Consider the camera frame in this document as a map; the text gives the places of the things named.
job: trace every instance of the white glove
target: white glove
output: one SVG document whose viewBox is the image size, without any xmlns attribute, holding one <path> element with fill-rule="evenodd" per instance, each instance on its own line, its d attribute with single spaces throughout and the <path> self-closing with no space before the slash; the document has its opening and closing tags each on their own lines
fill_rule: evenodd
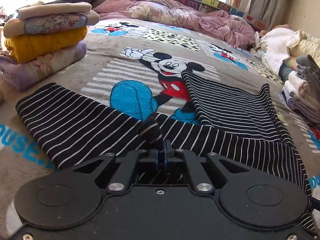
<svg viewBox="0 0 320 240">
<path fill-rule="evenodd" d="M 147 53 L 149 52 L 152 52 L 154 51 L 154 49 L 136 49 L 136 48 L 132 48 L 132 49 L 125 49 L 124 50 L 124 54 L 127 56 L 127 57 L 133 57 L 133 58 L 142 58 L 144 55 L 146 55 Z"/>
</svg>

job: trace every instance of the bolt head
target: bolt head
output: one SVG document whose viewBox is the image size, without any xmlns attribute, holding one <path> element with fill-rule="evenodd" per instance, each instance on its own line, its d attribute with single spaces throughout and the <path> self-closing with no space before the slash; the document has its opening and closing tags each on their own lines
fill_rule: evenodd
<svg viewBox="0 0 320 240">
<path fill-rule="evenodd" d="M 158 195 L 163 195 L 163 194 L 165 193 L 165 191 L 164 191 L 163 189 L 158 189 L 158 190 L 156 191 L 156 193 L 157 193 Z"/>
<path fill-rule="evenodd" d="M 201 183 L 197 186 L 197 189 L 203 192 L 207 192 L 213 189 L 213 186 L 209 183 Z"/>
<path fill-rule="evenodd" d="M 22 236 L 22 239 L 23 239 L 23 240 L 33 240 L 33 237 L 32 237 L 32 235 L 30 235 L 30 234 L 24 234 L 24 235 Z"/>
<path fill-rule="evenodd" d="M 124 185 L 122 183 L 111 183 L 109 184 L 108 188 L 112 191 L 120 191 L 124 189 Z"/>
<path fill-rule="evenodd" d="M 298 240 L 299 238 L 298 238 L 298 236 L 297 235 L 289 235 L 288 236 L 288 238 L 287 238 L 287 240 Z"/>
</svg>

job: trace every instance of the mickey mouse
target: mickey mouse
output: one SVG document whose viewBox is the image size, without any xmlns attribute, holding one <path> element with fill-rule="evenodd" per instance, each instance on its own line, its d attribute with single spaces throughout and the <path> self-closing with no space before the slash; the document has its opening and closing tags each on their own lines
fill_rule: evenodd
<svg viewBox="0 0 320 240">
<path fill-rule="evenodd" d="M 128 32 L 127 31 L 134 31 L 133 28 L 138 28 L 137 25 L 130 25 L 128 22 L 119 22 L 114 24 L 109 24 L 107 26 L 97 26 L 92 30 L 93 33 L 98 34 L 107 34 L 109 33 L 109 36 L 121 36 L 125 35 Z"/>
<path fill-rule="evenodd" d="M 240 68 L 244 70 L 248 70 L 247 66 L 240 62 L 240 58 L 237 58 L 230 50 L 223 49 L 217 45 L 210 44 L 208 47 L 205 47 L 207 51 L 211 53 L 211 55 L 215 56 L 218 59 L 222 59 L 226 62 L 234 63 Z"/>
<path fill-rule="evenodd" d="M 154 49 L 136 49 L 136 48 L 127 48 L 124 50 L 127 57 L 135 58 L 143 65 L 145 65 L 150 70 L 158 74 L 158 80 L 160 85 L 163 87 L 158 95 L 152 96 L 150 89 L 141 82 L 138 81 L 122 81 L 116 84 L 112 90 L 110 96 L 110 105 L 113 108 L 127 112 L 126 109 L 130 108 L 129 115 L 135 115 L 136 118 L 143 120 L 152 112 L 156 111 L 159 106 L 168 102 L 171 98 L 181 98 L 186 101 L 183 108 L 179 108 L 175 111 L 172 118 L 191 123 L 199 123 L 196 117 L 196 113 L 191 103 L 190 96 L 188 94 L 187 88 L 181 77 L 181 72 L 184 70 L 187 71 L 204 71 L 204 67 L 195 62 L 180 62 L 172 59 L 172 56 L 162 52 L 156 52 L 153 54 L 153 57 L 157 60 L 150 62 L 142 57 Z M 124 105 L 123 98 L 119 100 L 119 94 L 129 95 L 132 93 L 130 98 L 126 98 L 126 103 Z"/>
</svg>

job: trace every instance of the folded towel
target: folded towel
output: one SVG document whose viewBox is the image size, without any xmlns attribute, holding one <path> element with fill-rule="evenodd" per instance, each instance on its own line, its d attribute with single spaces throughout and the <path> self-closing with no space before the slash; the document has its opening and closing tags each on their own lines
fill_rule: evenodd
<svg viewBox="0 0 320 240">
<path fill-rule="evenodd" d="M 9 53 L 0 51 L 0 75 L 19 91 L 24 91 L 42 79 L 80 60 L 87 53 L 85 41 L 53 53 L 37 57 L 36 60 L 19 64 Z"/>
<path fill-rule="evenodd" d="M 301 88 L 304 88 L 308 93 L 311 92 L 308 81 L 302 80 L 301 78 L 297 77 L 296 71 L 291 71 L 289 73 L 288 80 L 298 92 L 300 91 Z"/>
<path fill-rule="evenodd" d="M 302 115 L 305 119 L 314 124 L 316 127 L 320 127 L 319 111 L 314 111 L 311 108 L 307 107 L 305 104 L 303 104 L 301 101 L 294 99 L 292 96 L 290 96 L 289 92 L 286 90 L 285 87 L 283 88 L 282 95 L 284 96 L 284 99 L 286 100 L 287 105 L 290 109 Z"/>
<path fill-rule="evenodd" d="M 27 20 L 11 19 L 4 28 L 6 38 L 14 38 L 23 34 L 54 33 L 76 29 L 83 26 L 96 25 L 100 20 L 95 11 L 88 14 L 62 14 L 32 17 Z"/>
<path fill-rule="evenodd" d="M 25 63 L 38 56 L 76 45 L 86 35 L 87 27 L 84 26 L 58 33 L 24 34 L 5 39 L 4 45 L 10 51 L 10 56 L 14 57 L 19 63 Z"/>
<path fill-rule="evenodd" d="M 65 13 L 89 13 L 91 4 L 87 2 L 80 3 L 55 3 L 44 4 L 21 8 L 18 12 L 20 20 L 29 19 L 36 16 L 44 16 L 51 14 L 65 14 Z"/>
<path fill-rule="evenodd" d="M 284 83 L 284 87 L 289 92 L 290 96 L 292 96 L 294 99 L 299 100 L 300 102 L 302 102 L 306 106 L 310 107 L 314 111 L 320 110 L 320 103 L 318 101 L 316 101 L 315 98 L 314 98 L 315 101 L 313 101 L 314 103 L 311 103 L 310 101 L 312 101 L 312 99 L 309 98 L 309 97 L 311 97 L 309 94 L 308 94 L 309 96 L 304 95 L 305 97 L 307 97 L 308 100 L 305 99 L 304 97 L 302 97 L 300 95 L 300 93 L 298 93 L 298 91 L 295 89 L 295 87 L 290 83 L 289 80 L 287 80 Z"/>
<path fill-rule="evenodd" d="M 315 91 L 316 99 L 320 101 L 320 69 L 310 55 L 297 57 L 297 77 L 309 82 Z"/>
</svg>

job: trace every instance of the floral fabric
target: floral fabric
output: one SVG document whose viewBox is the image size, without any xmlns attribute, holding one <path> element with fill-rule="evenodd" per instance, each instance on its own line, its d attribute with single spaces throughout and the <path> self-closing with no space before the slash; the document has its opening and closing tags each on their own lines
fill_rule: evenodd
<svg viewBox="0 0 320 240">
<path fill-rule="evenodd" d="M 0 50 L 0 76 L 16 89 L 24 91 L 35 83 L 80 60 L 87 53 L 85 41 L 75 46 L 38 56 L 19 64 L 7 51 Z"/>
<path fill-rule="evenodd" d="M 32 17 L 26 20 L 26 33 L 54 33 L 80 28 L 87 24 L 87 16 L 83 14 L 62 14 Z"/>
</svg>

